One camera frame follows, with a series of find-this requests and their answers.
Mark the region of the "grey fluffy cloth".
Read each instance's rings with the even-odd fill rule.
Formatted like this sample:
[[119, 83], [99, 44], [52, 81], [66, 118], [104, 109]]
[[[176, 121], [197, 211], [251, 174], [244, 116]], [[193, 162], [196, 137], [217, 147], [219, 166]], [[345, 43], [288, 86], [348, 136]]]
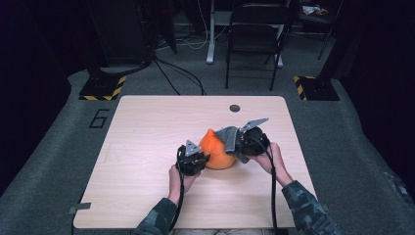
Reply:
[[224, 151], [233, 154], [242, 164], [250, 159], [242, 153], [243, 132], [236, 126], [228, 126], [214, 131], [214, 135], [224, 144]]

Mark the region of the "person's right hand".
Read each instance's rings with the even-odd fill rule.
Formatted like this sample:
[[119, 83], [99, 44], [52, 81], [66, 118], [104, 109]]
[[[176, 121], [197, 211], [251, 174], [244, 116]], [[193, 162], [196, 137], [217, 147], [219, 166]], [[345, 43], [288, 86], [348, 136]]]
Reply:
[[249, 156], [249, 159], [256, 161], [267, 173], [274, 175], [276, 181], [282, 187], [294, 181], [293, 177], [286, 170], [280, 147], [275, 142], [271, 142], [267, 151], [263, 154]]

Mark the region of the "black folding chair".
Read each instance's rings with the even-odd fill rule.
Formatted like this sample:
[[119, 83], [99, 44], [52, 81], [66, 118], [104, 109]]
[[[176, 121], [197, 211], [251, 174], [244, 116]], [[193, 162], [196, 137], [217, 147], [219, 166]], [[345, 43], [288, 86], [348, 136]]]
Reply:
[[269, 90], [287, 39], [292, 10], [285, 4], [246, 3], [233, 10], [226, 51], [225, 88], [229, 87], [232, 54], [266, 55], [274, 61]]

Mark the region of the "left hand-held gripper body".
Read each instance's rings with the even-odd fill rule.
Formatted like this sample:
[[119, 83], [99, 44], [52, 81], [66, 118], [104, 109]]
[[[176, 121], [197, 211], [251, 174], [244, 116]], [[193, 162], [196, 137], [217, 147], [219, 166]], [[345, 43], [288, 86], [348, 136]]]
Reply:
[[205, 168], [202, 155], [206, 156], [202, 148], [187, 140], [186, 144], [177, 150], [176, 168], [184, 175], [195, 175]]

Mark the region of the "orange plush toy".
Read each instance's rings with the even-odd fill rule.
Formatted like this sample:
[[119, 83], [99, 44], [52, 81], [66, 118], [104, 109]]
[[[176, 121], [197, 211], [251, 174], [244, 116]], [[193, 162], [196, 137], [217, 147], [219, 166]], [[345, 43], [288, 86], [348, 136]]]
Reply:
[[225, 152], [224, 143], [215, 135], [210, 128], [199, 143], [202, 151], [209, 156], [207, 167], [211, 169], [225, 169], [230, 167], [236, 158]]

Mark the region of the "white desk leg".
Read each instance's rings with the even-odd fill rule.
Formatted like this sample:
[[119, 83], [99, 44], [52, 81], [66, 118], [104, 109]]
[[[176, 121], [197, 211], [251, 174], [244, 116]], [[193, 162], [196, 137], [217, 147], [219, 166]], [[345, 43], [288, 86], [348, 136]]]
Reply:
[[206, 62], [208, 65], [212, 65], [214, 62], [214, 52], [215, 52], [215, 0], [210, 0], [208, 35], [209, 35], [209, 42], [208, 42]]

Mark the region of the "black cabinet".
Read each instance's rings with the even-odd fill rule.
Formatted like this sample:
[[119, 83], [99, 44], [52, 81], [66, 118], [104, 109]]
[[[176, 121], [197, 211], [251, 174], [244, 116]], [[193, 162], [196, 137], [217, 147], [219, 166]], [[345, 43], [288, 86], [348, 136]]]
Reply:
[[149, 59], [140, 0], [85, 0], [85, 5], [109, 65], [139, 65]]

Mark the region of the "grey tape strip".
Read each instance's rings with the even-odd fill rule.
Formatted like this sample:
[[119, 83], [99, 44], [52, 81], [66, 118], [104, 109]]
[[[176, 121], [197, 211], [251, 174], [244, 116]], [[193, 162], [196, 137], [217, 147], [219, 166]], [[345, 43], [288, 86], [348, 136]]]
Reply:
[[68, 210], [68, 214], [75, 214], [77, 211], [81, 210], [89, 210], [91, 207], [91, 203], [79, 203], [73, 207], [70, 207]]

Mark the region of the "black yellow-striped stand base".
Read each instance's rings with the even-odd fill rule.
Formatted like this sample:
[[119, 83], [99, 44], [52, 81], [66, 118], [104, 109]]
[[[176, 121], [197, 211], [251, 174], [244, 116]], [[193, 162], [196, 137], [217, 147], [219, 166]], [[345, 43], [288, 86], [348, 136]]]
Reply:
[[79, 92], [79, 99], [88, 101], [115, 100], [125, 80], [125, 76], [89, 78]]
[[303, 101], [339, 101], [340, 97], [330, 81], [314, 76], [295, 76], [294, 82]]

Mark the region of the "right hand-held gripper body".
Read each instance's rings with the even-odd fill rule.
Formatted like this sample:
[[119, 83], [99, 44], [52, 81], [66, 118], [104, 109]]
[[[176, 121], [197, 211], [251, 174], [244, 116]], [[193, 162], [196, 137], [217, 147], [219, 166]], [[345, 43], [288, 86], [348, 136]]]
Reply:
[[270, 141], [259, 126], [268, 121], [268, 117], [248, 121], [239, 128], [237, 147], [241, 154], [257, 156], [263, 154], [269, 147]]

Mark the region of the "person's left hand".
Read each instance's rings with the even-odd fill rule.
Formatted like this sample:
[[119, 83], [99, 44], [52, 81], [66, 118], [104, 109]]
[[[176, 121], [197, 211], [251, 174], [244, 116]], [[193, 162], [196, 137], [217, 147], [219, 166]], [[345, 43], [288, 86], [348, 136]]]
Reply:
[[175, 205], [179, 204], [181, 186], [184, 186], [184, 192], [187, 193], [192, 187], [194, 181], [200, 176], [200, 174], [195, 175], [185, 175], [183, 180], [180, 180], [179, 171], [175, 165], [173, 165], [169, 170], [169, 193], [167, 198], [174, 203]]

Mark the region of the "orange and white object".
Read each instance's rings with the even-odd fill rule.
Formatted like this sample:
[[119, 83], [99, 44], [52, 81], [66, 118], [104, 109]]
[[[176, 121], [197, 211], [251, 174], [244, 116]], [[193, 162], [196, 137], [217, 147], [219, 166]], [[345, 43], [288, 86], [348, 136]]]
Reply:
[[326, 9], [320, 8], [318, 5], [302, 6], [301, 9], [302, 9], [302, 12], [307, 16], [312, 15], [312, 14], [315, 14], [318, 16], [323, 16], [323, 15], [328, 14], [328, 11]]

